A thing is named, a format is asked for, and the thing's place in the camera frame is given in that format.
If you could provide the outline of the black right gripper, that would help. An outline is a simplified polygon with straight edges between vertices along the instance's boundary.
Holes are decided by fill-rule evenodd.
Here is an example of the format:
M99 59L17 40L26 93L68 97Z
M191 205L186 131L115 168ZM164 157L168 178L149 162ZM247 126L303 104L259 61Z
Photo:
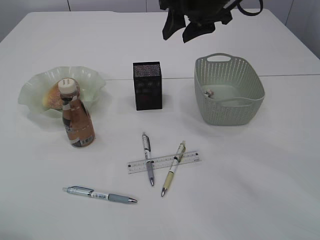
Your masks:
M235 0L160 0L158 3L161 10L168 10L162 30L163 39L168 40L175 32L186 27L182 33L184 43L213 33L216 29L214 22L224 21L237 6ZM190 21L188 26L185 16Z

